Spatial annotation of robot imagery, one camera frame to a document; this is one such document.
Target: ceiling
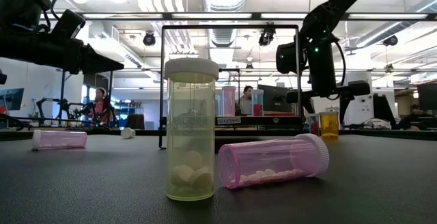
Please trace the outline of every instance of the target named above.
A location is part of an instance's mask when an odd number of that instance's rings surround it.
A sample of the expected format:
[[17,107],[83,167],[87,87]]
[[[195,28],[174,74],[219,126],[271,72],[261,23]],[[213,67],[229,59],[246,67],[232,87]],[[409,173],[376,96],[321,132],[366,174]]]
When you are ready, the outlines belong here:
[[[154,8],[141,7],[139,1],[142,0],[58,0],[55,9],[57,11],[63,11],[65,9],[74,10],[76,12],[144,12],[144,11],[158,11],[162,7],[163,12],[170,10],[176,10],[178,2],[179,5],[183,6],[185,12],[203,12],[206,10],[203,0],[169,0],[171,7],[167,6],[168,0],[150,0],[152,1]],[[243,12],[309,12],[317,5],[328,1],[328,0],[245,0]],[[412,12],[417,4],[424,0],[358,0],[348,11],[349,12]],[[188,21],[189,25],[205,24],[206,22],[200,21]],[[266,21],[240,21],[243,25],[265,25]],[[302,26],[301,21],[275,21],[277,25],[291,24]],[[163,24],[174,24],[173,22],[164,22]],[[376,21],[349,21],[340,22],[334,30],[334,34],[340,39],[341,46],[343,49],[348,47],[351,42],[357,38],[366,36],[373,30],[386,25],[387,22],[376,22]],[[160,32],[157,31],[156,22],[151,21],[94,21],[89,30],[90,33],[94,26],[100,25],[98,28],[108,35],[113,35],[113,28],[117,29],[119,32],[119,43],[128,52],[132,53],[134,56],[141,60],[141,64],[144,68],[159,68],[160,67],[160,56],[161,56],[161,40],[159,36]],[[154,31],[156,36],[156,43],[154,46],[145,46],[143,44],[143,38],[146,31]],[[168,32],[174,33],[174,40],[183,42],[187,36],[191,40],[190,52],[198,53],[199,57],[212,59],[214,61],[217,58],[222,59],[226,68],[245,68],[249,63],[247,60],[251,58],[251,63],[253,67],[256,68],[272,68],[275,69],[275,55],[276,47],[278,44],[285,44],[293,41],[294,30],[292,29],[278,29],[274,40],[269,46],[259,46],[257,43],[259,40],[260,32],[262,28],[253,29],[241,29],[236,30],[236,38],[232,44],[232,49],[213,49],[214,45],[210,41],[208,30],[200,29],[190,29],[185,32],[185,34],[178,31]],[[437,63],[437,49],[433,49],[436,46],[437,34],[436,22],[422,22],[417,23],[399,33],[396,36],[399,39],[399,43],[396,46],[385,47],[381,44],[373,44],[363,49],[353,51],[355,55],[350,55],[350,51],[345,51],[348,68],[383,68],[386,64],[392,63],[395,68],[434,68],[437,65],[427,64]],[[91,39],[89,43],[92,46],[98,48],[99,52],[105,55],[109,55],[118,61],[123,61],[124,59],[117,56],[114,53],[115,47],[101,44],[99,42],[100,36]],[[169,57],[176,46],[170,46],[166,44],[165,52],[163,55],[166,59]],[[417,57],[408,60],[409,56],[414,56],[417,53],[429,49],[429,54],[425,57]],[[220,57],[213,56],[213,52],[218,53]],[[342,68],[340,54],[337,50],[334,51],[335,67],[338,69]],[[126,68],[136,68],[136,66],[129,61],[125,61]],[[263,81],[271,83],[277,80],[275,77],[277,72],[262,72],[258,75],[262,76]],[[385,77],[385,73],[372,73],[374,76],[379,76],[376,78],[384,77],[390,81],[396,81],[408,77],[411,73],[403,72],[401,74],[392,74],[389,77]],[[243,76],[247,75],[246,80],[257,79],[254,77],[254,72],[248,73],[244,72]],[[120,72],[115,73],[115,78],[119,79],[146,79],[153,78],[151,74],[144,72]],[[286,82],[288,85],[287,77],[283,76],[281,81]]]

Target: table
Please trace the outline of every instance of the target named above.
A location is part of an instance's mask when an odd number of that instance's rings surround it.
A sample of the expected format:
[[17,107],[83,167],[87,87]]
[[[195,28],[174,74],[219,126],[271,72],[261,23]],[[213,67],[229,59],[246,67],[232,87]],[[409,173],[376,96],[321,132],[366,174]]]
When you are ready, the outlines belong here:
[[165,196],[157,137],[89,136],[86,150],[0,142],[0,223],[437,223],[437,142],[340,136],[320,179]]

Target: pill bottle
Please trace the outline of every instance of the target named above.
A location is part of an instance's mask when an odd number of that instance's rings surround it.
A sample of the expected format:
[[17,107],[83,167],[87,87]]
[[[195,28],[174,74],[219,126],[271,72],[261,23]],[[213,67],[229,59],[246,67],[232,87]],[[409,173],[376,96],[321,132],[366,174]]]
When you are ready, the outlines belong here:
[[222,87],[223,90],[223,116],[235,116],[235,87]]
[[216,91],[216,116],[223,116],[223,90]]
[[32,150],[85,148],[86,132],[35,130]]
[[264,91],[252,90],[252,115],[263,116],[264,115]]
[[229,189],[316,177],[328,165],[328,149],[312,134],[228,144],[218,151],[220,179]]
[[339,113],[336,111],[320,112],[320,128],[324,141],[338,141]]
[[219,65],[201,58],[165,64],[168,88],[167,196],[197,201],[214,194],[215,81]]

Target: gray table surface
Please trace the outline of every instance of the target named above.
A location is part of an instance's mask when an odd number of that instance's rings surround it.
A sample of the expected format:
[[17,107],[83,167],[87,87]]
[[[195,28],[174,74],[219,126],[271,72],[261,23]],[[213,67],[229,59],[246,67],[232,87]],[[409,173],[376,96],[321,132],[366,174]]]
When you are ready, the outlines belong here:
[[89,136],[86,150],[0,142],[0,223],[437,223],[437,141],[356,135],[329,144],[321,178],[165,196],[156,137]]

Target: label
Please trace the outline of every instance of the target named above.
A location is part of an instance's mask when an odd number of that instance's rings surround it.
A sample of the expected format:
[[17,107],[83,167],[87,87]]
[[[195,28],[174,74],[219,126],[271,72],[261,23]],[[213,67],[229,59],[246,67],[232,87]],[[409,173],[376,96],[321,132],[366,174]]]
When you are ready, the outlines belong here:
[[240,124],[240,123],[241,123],[241,117],[220,117],[220,118],[217,118],[217,125]]

